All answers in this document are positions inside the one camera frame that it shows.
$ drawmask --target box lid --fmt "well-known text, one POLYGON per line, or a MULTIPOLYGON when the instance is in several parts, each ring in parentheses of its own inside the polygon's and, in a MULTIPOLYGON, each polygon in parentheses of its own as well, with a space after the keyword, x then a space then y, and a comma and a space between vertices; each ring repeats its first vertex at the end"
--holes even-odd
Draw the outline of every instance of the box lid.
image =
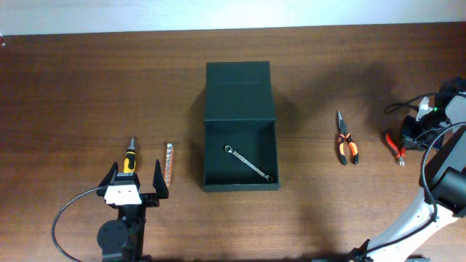
POLYGON ((275 120, 269 62, 208 63, 204 121, 275 120))

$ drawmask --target red pliers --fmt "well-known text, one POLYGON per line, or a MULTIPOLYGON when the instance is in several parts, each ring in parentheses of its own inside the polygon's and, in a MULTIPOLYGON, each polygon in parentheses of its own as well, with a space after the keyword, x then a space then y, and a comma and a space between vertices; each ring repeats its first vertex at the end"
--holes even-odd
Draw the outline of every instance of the red pliers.
POLYGON ((384 131, 384 141, 387 144, 388 148, 393 153, 393 156, 395 156, 396 161, 398 162, 398 164, 400 166, 404 167, 405 166, 405 157, 406 157, 405 148, 403 146, 398 148, 398 146, 396 145, 396 143, 392 139, 392 135, 391 135, 391 132, 389 130, 384 131))

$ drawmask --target dark green box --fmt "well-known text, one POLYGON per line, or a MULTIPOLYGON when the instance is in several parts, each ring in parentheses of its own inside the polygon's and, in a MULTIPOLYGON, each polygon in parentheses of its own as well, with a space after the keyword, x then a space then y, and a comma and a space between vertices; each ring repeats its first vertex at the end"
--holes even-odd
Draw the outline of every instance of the dark green box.
POLYGON ((204 190, 278 190, 276 121, 269 62, 208 63, 204 190), (273 182, 225 152, 227 145, 273 182))

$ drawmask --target cable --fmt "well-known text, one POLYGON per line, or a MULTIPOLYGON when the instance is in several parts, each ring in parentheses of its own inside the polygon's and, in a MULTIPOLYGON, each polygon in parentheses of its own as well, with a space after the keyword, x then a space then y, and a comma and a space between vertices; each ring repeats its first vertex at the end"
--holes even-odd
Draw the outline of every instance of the cable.
POLYGON ((445 127, 437 127, 437 128, 434 128, 434 127, 433 127, 433 128, 431 128, 431 129, 429 129, 429 130, 427 130, 427 131, 424 131, 423 133, 421 133, 421 135, 416 136, 416 138, 413 139, 413 142, 414 142, 415 144, 417 144, 417 143, 419 142, 418 139, 419 139, 420 137, 422 137, 423 135, 425 135, 425 134, 427 134, 427 133, 429 133, 429 132, 432 132, 432 131, 442 130, 443 128, 445 128, 445 127))
POLYGON ((63 211, 65 211, 65 209, 72 203, 74 202, 75 200, 77 200, 78 198, 80 197, 83 197, 89 193, 92 193, 94 191, 97 191, 99 189, 102 189, 102 188, 105 188, 105 186, 101 186, 101 187, 96 187, 96 188, 93 188, 93 189, 90 189, 90 190, 87 190, 86 192, 83 192, 77 196, 75 196, 72 200, 70 200, 70 202, 66 203, 66 205, 64 205, 60 212, 58 212, 58 214, 55 216, 55 219, 53 220, 53 223, 52 223, 52 241, 53 241, 53 244, 55 244, 55 246, 57 247, 58 251, 60 251, 60 253, 62 253, 65 257, 71 259, 72 261, 75 261, 75 262, 82 262, 80 261, 79 259, 71 256, 70 254, 68 254, 65 250, 63 250, 63 248, 58 244, 57 242, 57 238, 55 237, 55 226, 57 225, 57 222, 58 222, 58 218, 60 217, 61 213, 63 213, 63 211))
POLYGON ((431 92, 431 93, 426 93, 426 94, 423 94, 423 95, 416 96, 415 98, 412 98, 412 99, 406 101, 405 103, 393 103, 391 105, 388 105, 384 109, 384 114, 393 113, 393 112, 399 110, 400 108, 402 108, 404 106, 412 108, 412 109, 418 111, 419 106, 413 106, 413 105, 411 105, 411 103, 413 103, 414 101, 416 101, 416 100, 418 100, 420 98, 429 97, 429 96, 433 96, 433 95, 441 95, 441 96, 455 96, 455 95, 458 95, 458 96, 466 98, 466 94, 463 94, 461 92, 431 92))
POLYGON ((388 247, 390 245, 394 245, 394 244, 397 244, 399 242, 402 242, 403 240, 405 239, 408 239, 409 237, 412 237, 413 235, 421 232, 422 230, 424 230, 425 228, 427 228, 428 226, 430 226, 431 223, 433 222, 436 222, 437 221, 437 213, 438 213, 438 207, 437 207, 437 202, 435 201, 435 198, 434 196, 432 195, 432 192, 430 191, 429 189, 429 186, 427 185, 427 180, 425 178, 425 162, 427 160, 427 156, 429 155, 430 153, 430 149, 432 149, 433 145, 435 144, 435 142, 437 142, 437 140, 439 138, 441 138, 443 135, 445 135, 446 132, 448 132, 449 130, 452 130, 454 129, 455 127, 461 127, 461 126, 466 126, 466 122, 458 122, 456 124, 452 124, 450 125, 449 127, 446 127, 439 135, 437 135, 437 137, 434 139, 434 141, 429 145, 429 147, 426 149, 426 151, 424 152, 424 155, 422 156, 422 161, 421 161, 421 179, 422 179, 422 188, 424 189, 424 192, 427 194, 427 196, 429 197, 429 200, 430 202, 432 203, 432 205, 434 206, 434 212, 431 214, 430 216, 430 219, 428 222, 426 222, 424 225, 420 226, 418 229, 412 231, 411 233, 403 236, 403 237, 400 237, 399 239, 396 239, 396 240, 393 240, 391 242, 388 242, 388 243, 385 243, 383 245, 379 245, 377 247, 372 247, 370 250, 367 250, 365 251, 362 255, 361 255, 361 258, 365 258, 369 253, 372 253, 373 251, 376 251, 376 250, 379 250, 381 248, 384 248, 384 247, 388 247))

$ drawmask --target screwdriver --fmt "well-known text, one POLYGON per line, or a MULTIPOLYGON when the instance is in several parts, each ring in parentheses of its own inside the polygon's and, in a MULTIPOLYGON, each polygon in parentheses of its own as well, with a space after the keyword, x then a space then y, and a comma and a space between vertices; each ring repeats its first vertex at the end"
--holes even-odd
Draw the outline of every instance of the screwdriver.
POLYGON ((126 150, 125 167, 123 172, 134 172, 136 168, 136 147, 134 146, 134 137, 131 137, 130 146, 126 150))

